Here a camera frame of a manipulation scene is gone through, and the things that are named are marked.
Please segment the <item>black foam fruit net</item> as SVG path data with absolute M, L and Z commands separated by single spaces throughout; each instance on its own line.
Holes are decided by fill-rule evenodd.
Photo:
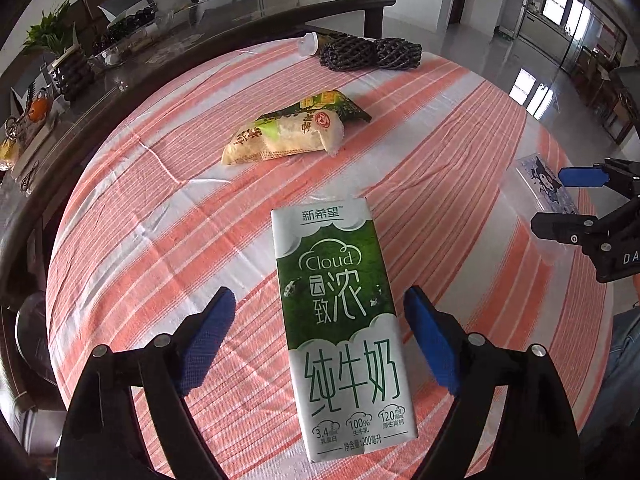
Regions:
M 320 64 L 334 72 L 365 68 L 414 70 L 422 58 L 422 46 L 401 38 L 369 40 L 343 36 L 320 50 Z

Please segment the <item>clear plastic box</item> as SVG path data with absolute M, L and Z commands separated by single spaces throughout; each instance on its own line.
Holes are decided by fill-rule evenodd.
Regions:
M 541 240 L 530 227 L 530 220 L 537 212 L 578 213 L 574 198 L 544 158 L 534 153 L 514 160 L 502 177 L 500 190 L 520 217 L 525 232 L 542 261 L 553 264 L 557 258 L 563 257 L 566 253 L 563 245 L 551 240 Z

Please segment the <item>green white milk carton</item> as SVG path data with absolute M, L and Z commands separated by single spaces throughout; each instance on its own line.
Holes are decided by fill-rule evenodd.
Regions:
M 400 325 L 367 201 L 275 209 L 271 224 L 308 460 L 415 439 Z

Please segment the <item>orange striped tablecloth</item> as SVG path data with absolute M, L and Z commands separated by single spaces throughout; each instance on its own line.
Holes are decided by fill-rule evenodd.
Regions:
M 547 347 L 583 425 L 612 289 L 521 210 L 566 164 L 434 54 L 341 74 L 285 40 L 205 62 L 125 117 L 70 196 L 46 296 L 62 397 L 94 348 L 144 347 L 227 287 L 234 322 L 186 399 L 226 474 L 407 478 L 452 403 L 405 319 L 419 286 L 497 346 Z

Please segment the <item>blue jeans leg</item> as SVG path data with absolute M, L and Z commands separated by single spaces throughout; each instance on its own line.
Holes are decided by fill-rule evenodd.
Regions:
M 639 414 L 639 307 L 613 318 L 608 362 L 596 403 L 582 428 L 580 445 L 590 451 L 606 430 L 627 429 Z

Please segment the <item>yellow green snack packet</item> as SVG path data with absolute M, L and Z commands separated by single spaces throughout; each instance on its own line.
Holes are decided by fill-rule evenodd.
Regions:
M 239 128 L 224 148 L 221 163 L 241 165 L 314 152 L 336 155 L 345 125 L 371 119 L 341 91 L 323 91 Z

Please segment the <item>dark wooden coffee table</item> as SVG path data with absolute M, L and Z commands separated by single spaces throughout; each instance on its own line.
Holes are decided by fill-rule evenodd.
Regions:
M 167 32 L 119 66 L 104 70 L 51 132 L 40 132 L 1 182 L 1 303 L 30 293 L 12 271 L 47 209 L 70 194 L 86 162 L 120 122 L 164 84 L 211 58 L 262 41 L 292 37 L 307 23 L 364 14 L 364 36 L 382 35 L 383 12 L 396 0 L 208 0 L 178 12 Z

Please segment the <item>crumpled white tissue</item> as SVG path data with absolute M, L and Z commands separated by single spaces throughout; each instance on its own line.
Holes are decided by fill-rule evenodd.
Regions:
M 320 49 L 320 39 L 316 32 L 307 32 L 297 43 L 298 53 L 301 56 L 315 56 Z

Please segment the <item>glass fruit bowl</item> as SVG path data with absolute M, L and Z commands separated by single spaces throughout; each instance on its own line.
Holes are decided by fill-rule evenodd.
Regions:
M 156 11 L 147 6 L 108 26 L 96 36 L 92 58 L 102 67 L 111 68 L 152 44 L 160 33 L 155 14 Z

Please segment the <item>green potted plant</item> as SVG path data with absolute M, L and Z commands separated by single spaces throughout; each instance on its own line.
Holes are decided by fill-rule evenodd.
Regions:
M 79 44 L 74 22 L 67 15 L 72 4 L 64 0 L 49 13 L 41 13 L 39 23 L 29 27 L 23 42 L 25 52 L 47 51 L 60 58 L 68 49 Z

